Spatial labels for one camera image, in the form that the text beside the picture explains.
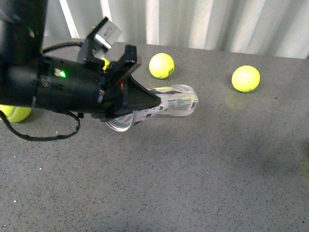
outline black wire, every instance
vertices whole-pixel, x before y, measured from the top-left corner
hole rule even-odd
[[[47,47],[43,50],[43,53],[47,53],[59,48],[63,48],[63,47],[69,47],[69,46],[79,46],[81,47],[83,45],[83,42],[66,42],[66,43],[59,43],[50,47]]]
[[[62,114],[68,115],[70,117],[73,117],[77,122],[78,122],[78,126],[75,128],[75,131],[72,132],[71,134],[68,135],[57,135],[57,136],[53,136],[53,137],[32,137],[26,134],[21,134],[19,132],[17,132],[10,124],[9,120],[7,119],[6,115],[4,114],[4,112],[2,112],[0,110],[0,118],[3,120],[4,124],[6,125],[6,127],[16,136],[18,136],[21,139],[27,140],[27,141],[36,141],[36,142],[42,142],[42,141],[53,141],[53,140],[60,140],[60,139],[67,139],[73,135],[75,135],[80,126],[81,123],[79,121],[78,116],[76,116],[75,114],[71,113],[70,111],[64,111],[64,112],[60,112]]]

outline clear plastic bottle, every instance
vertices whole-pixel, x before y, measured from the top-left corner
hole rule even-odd
[[[133,113],[115,118],[106,124],[115,131],[126,131],[132,125],[137,125],[145,119],[157,114],[171,116],[188,116],[197,106],[198,97],[187,85],[173,85],[149,89],[161,98],[161,104],[149,109],[133,111]]]

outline white curtain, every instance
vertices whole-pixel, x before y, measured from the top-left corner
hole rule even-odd
[[[45,35],[85,38],[104,16],[130,44],[309,54],[309,0],[49,0]]]

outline gray countertop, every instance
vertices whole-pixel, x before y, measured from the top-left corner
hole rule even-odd
[[[107,57],[123,52],[116,43]],[[148,70],[159,52],[175,61],[165,80]],[[192,86],[194,113],[127,132],[86,115],[77,135],[57,142],[23,141],[0,123],[0,231],[309,231],[309,60],[154,45],[138,54],[133,77]],[[246,94],[231,85],[242,65],[261,74]],[[75,121],[34,109],[14,126],[47,136]]]

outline yellow tennis ball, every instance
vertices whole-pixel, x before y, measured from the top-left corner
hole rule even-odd
[[[169,77],[174,69],[173,58],[166,53],[158,53],[154,55],[149,62],[149,71],[154,77],[159,79]]]
[[[232,84],[240,92],[250,92],[260,83],[260,73],[252,66],[245,65],[235,70],[232,76]]]
[[[105,64],[104,64],[104,67],[103,67],[103,70],[106,71],[107,70],[107,67],[109,66],[110,64],[110,61],[108,59],[106,59],[105,57],[103,57],[103,59],[105,61]]]
[[[31,112],[31,108],[29,107],[17,107],[11,105],[0,105],[0,110],[4,112],[9,122],[20,122],[28,117]]]

